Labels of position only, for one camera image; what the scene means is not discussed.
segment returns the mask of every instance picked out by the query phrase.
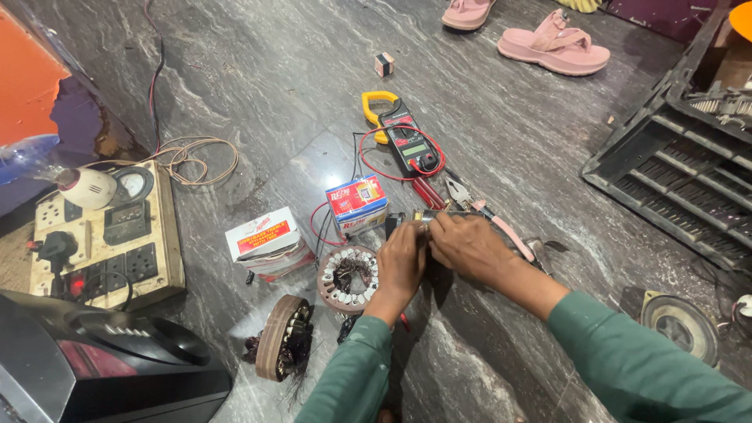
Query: marble floor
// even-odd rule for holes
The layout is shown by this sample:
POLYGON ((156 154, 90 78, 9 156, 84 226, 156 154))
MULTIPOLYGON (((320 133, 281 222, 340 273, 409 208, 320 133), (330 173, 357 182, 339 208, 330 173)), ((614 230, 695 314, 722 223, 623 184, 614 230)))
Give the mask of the marble floor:
MULTIPOLYGON (((112 110, 151 142, 147 87, 159 51, 143 4, 28 1, 112 110)), ((163 138, 214 135, 240 154, 238 168, 221 184, 173 184, 188 291, 148 310, 197 332, 232 372, 235 387, 215 421, 286 422, 299 409, 288 404, 287 382, 258 379, 253 366, 239 360, 240 337, 253 333, 254 321, 282 293, 320 304, 315 268, 246 286, 224 232, 286 205, 307 226, 323 191, 350 177, 350 132, 368 129, 359 105, 364 91, 402 97, 441 144, 449 167, 518 234, 567 245, 570 252, 551 254, 562 283, 614 309, 625 289, 650 288, 685 297, 720 318, 712 284, 693 271, 696 255, 579 176, 610 132, 609 117, 618 118, 682 46, 601 12, 571 12, 570 26, 609 48, 611 61, 593 76, 570 78, 496 52, 504 29, 534 29, 556 3, 497 2, 487 24, 470 33, 442 27, 448 4, 154 0, 151 13, 167 53, 156 88, 163 138), (396 58, 396 72, 379 78, 374 55, 384 51, 396 58)), ((230 160, 221 146, 199 154, 208 158, 210 172, 221 172, 230 160)), ((384 149, 367 154, 385 172, 398 173, 384 149)), ((423 207, 408 185, 381 183, 392 211, 423 207)), ((383 240, 379 229, 354 242, 376 249, 383 240)), ((387 405, 403 421, 612 421, 542 323, 504 297, 438 269, 428 279, 407 310, 412 331, 398 327, 394 334, 387 405)), ((337 348, 341 318, 321 306, 313 322, 315 349, 303 397, 337 348)), ((738 335, 724 339, 722 356, 721 372, 752 387, 750 349, 738 335)))

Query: green sleeve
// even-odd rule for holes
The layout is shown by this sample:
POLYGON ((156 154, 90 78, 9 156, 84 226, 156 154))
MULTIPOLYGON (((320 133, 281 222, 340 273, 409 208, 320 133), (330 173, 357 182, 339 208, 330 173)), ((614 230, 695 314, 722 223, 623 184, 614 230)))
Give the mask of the green sleeve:
POLYGON ((586 294, 564 297, 548 327, 585 383, 622 423, 752 421, 752 393, 586 294))
POLYGON ((373 316, 358 319, 295 418, 296 423, 373 423, 389 387, 392 334, 373 316))

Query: clamp meter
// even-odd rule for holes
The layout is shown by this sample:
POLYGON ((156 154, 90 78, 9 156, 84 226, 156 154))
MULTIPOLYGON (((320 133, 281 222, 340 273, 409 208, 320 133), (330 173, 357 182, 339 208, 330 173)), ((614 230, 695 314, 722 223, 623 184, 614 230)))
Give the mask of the clamp meter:
POLYGON ((408 106, 402 100, 388 91, 373 91, 361 96, 365 118, 374 125, 383 127, 383 131, 376 132, 374 138, 379 144, 386 144, 392 151, 397 166, 405 178, 421 176, 412 165, 415 163, 423 172, 431 172, 438 166, 439 158, 430 141, 418 131, 408 128, 391 128, 391 126, 412 126, 420 129, 415 122, 408 106), (371 100, 389 100, 394 104, 392 110, 376 115, 368 106, 371 100))

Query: pink slipper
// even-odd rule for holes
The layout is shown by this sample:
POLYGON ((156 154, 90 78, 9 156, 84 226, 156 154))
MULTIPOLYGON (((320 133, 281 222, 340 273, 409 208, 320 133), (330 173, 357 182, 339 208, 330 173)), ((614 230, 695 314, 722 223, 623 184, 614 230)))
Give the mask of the pink slipper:
POLYGON ((455 29, 471 31, 483 26, 496 0, 452 0, 441 21, 455 29))
POLYGON ((611 53, 593 45, 582 29, 564 29, 569 19, 562 10, 551 12, 535 32, 510 28, 496 45, 504 56, 534 62, 566 75, 588 75, 606 66, 611 53))

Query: black plastic crate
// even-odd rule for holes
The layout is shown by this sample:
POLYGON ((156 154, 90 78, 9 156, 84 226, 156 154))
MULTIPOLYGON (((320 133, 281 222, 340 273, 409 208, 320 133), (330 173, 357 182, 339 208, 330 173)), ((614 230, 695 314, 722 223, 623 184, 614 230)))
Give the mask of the black plastic crate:
POLYGON ((724 269, 752 271, 752 135, 684 101, 721 1, 583 168, 583 178, 724 269))

